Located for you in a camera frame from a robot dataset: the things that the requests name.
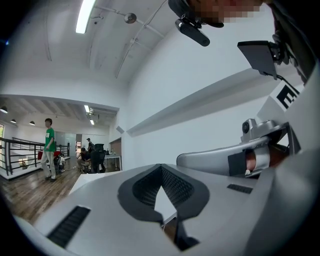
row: camera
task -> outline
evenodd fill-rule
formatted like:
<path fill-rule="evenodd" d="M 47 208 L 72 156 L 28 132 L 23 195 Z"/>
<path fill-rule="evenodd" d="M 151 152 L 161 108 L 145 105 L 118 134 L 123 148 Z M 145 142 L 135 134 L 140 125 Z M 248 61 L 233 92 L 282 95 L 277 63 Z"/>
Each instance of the camera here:
<path fill-rule="evenodd" d="M 175 26 L 182 34 L 196 41 L 203 47 L 210 44 L 209 38 L 199 30 L 202 28 L 202 23 L 199 20 L 193 21 L 184 14 L 175 21 Z"/>

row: green t-shirt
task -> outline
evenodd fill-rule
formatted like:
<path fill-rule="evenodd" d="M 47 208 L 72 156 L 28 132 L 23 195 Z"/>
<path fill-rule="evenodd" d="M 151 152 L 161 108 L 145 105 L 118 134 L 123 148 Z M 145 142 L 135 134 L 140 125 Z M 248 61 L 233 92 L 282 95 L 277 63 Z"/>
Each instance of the green t-shirt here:
<path fill-rule="evenodd" d="M 46 149 L 47 145 L 51 141 L 51 138 L 55 138 L 55 131 L 52 128 L 46 130 L 44 151 L 55 152 L 55 149 L 56 149 L 55 142 L 51 143 L 48 150 Z"/>

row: wooden floor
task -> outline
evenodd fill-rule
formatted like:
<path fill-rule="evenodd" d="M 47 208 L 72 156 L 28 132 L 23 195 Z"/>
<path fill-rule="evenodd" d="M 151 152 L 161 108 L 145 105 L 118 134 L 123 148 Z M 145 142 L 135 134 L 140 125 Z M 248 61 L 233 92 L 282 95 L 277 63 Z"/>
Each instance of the wooden floor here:
<path fill-rule="evenodd" d="M 42 169 L 11 181 L 0 179 L 1 192 L 12 213 L 33 224 L 40 214 L 65 198 L 80 176 L 74 168 L 75 157 L 65 163 L 65 172 L 58 174 L 55 182 L 45 180 Z"/>

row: man in green shirt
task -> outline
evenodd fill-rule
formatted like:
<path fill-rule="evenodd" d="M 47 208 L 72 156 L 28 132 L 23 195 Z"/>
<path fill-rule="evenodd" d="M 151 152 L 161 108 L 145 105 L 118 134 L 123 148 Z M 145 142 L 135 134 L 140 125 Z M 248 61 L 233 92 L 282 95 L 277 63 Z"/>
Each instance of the man in green shirt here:
<path fill-rule="evenodd" d="M 45 134 L 45 145 L 44 145 L 44 151 L 41 158 L 41 165 L 42 169 L 44 171 L 45 179 L 50 180 L 51 182 L 56 181 L 56 170 L 55 170 L 55 164 L 54 164 L 54 152 L 55 152 L 55 131 L 52 129 L 52 119 L 47 118 L 45 121 L 45 127 L 47 128 L 46 134 Z M 47 160 L 49 160 L 50 164 L 50 170 L 47 166 Z"/>

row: silver metal part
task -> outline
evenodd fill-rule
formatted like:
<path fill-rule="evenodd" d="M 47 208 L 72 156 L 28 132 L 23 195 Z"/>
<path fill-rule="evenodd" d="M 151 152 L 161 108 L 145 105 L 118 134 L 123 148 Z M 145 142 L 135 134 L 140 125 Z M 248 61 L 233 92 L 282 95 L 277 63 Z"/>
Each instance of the silver metal part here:
<path fill-rule="evenodd" d="M 256 120 L 248 119 L 243 124 L 248 125 L 248 132 L 244 131 L 244 125 L 242 125 L 242 142 L 249 142 L 286 128 L 285 124 L 277 125 L 273 120 L 268 120 L 257 124 Z"/>
<path fill-rule="evenodd" d="M 204 152 L 184 153 L 176 158 L 176 165 L 205 173 L 229 175 L 228 156 L 263 147 L 270 139 L 265 136 L 238 145 L 218 148 Z"/>

